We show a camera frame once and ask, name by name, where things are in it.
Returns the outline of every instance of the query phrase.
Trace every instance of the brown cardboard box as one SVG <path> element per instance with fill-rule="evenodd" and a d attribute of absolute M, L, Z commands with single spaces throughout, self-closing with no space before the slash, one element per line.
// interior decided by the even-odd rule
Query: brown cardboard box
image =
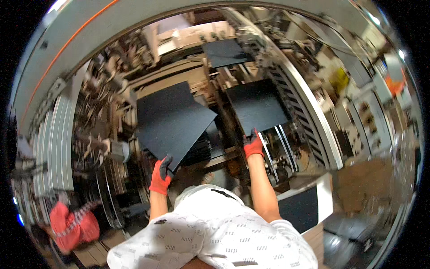
<path fill-rule="evenodd" d="M 371 214 L 386 206 L 392 179 L 390 159 L 375 158 L 338 171 L 337 193 L 345 212 L 360 212 L 373 202 Z"/>

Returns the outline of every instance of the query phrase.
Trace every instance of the red bag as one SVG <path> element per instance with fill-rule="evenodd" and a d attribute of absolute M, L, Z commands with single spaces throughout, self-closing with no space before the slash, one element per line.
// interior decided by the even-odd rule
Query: red bag
<path fill-rule="evenodd" d="M 55 242 L 60 250 L 71 251 L 81 243 L 98 239 L 100 228 L 97 219 L 91 211 L 83 212 L 79 221 L 76 214 L 62 202 L 58 202 L 49 217 L 51 228 L 57 235 Z"/>

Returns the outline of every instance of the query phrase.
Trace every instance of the black foam sheet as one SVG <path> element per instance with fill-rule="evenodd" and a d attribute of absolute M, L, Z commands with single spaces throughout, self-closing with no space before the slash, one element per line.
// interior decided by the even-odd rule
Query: black foam sheet
<path fill-rule="evenodd" d="M 213 68 L 254 60 L 250 54 L 243 51 L 234 39 L 208 42 L 203 44 L 202 48 Z"/>
<path fill-rule="evenodd" d="M 291 121 L 287 118 L 276 95 L 276 86 L 271 80 L 259 80 L 227 89 L 227 95 L 246 136 L 251 129 L 270 129 Z"/>
<path fill-rule="evenodd" d="M 278 201 L 279 214 L 291 222 L 299 233 L 318 224 L 318 197 L 316 187 Z"/>
<path fill-rule="evenodd" d="M 194 101 L 187 82 L 139 99 L 137 108 L 139 142 L 159 159 L 172 155 L 172 171 L 216 117 Z"/>

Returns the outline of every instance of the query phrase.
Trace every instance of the glove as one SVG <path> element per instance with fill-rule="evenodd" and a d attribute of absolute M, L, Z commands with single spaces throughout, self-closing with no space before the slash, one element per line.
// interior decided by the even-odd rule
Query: glove
<path fill-rule="evenodd" d="M 168 175 L 167 167 L 172 162 L 173 157 L 167 155 L 162 161 L 158 160 L 155 163 L 154 171 L 152 173 L 150 191 L 161 193 L 167 196 L 167 187 L 172 180 L 172 177 Z"/>
<path fill-rule="evenodd" d="M 257 129 L 253 128 L 251 130 L 251 138 L 247 138 L 243 135 L 243 150 L 245 151 L 245 158 L 248 159 L 252 154 L 261 154 L 264 158 L 264 153 L 262 151 L 263 143 L 258 136 Z"/>

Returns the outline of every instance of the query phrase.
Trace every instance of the cable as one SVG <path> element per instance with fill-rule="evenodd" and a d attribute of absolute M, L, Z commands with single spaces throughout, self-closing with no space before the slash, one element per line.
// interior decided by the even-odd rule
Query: cable
<path fill-rule="evenodd" d="M 44 78 L 46 77 L 46 75 L 48 74 L 48 72 L 51 70 L 52 66 L 54 65 L 54 63 L 57 61 L 57 59 L 59 58 L 59 56 L 63 53 L 63 51 L 66 49 L 66 47 L 72 42 L 73 39 L 75 39 L 75 37 L 90 23 L 92 22 L 95 18 L 97 18 L 98 16 L 100 16 L 104 11 L 106 11 L 108 8 L 110 8 L 111 6 L 113 6 L 114 4 L 116 4 L 119 0 L 113 0 L 112 2 L 110 2 L 107 6 L 105 6 L 103 9 L 101 9 L 99 12 L 97 12 L 93 17 L 91 17 L 88 21 L 86 21 L 72 36 L 71 38 L 66 42 L 66 44 L 64 44 L 64 46 L 60 49 L 60 51 L 57 53 L 57 55 L 55 56 L 55 58 L 52 60 L 52 62 L 49 64 L 47 70 L 45 71 L 45 73 L 42 75 L 42 77 L 40 78 L 39 82 L 37 83 L 36 87 L 34 88 L 33 93 L 31 94 L 30 100 L 28 101 L 27 106 L 25 107 L 25 111 L 23 116 L 21 117 L 21 121 L 20 121 L 20 125 L 19 125 L 19 129 L 18 129 L 18 134 L 21 130 L 21 126 L 24 123 L 24 117 L 28 112 L 28 109 L 30 107 L 31 102 L 33 101 L 34 95 L 36 94 L 37 89 L 40 87 L 40 84 L 42 83 L 42 81 L 44 80 Z"/>

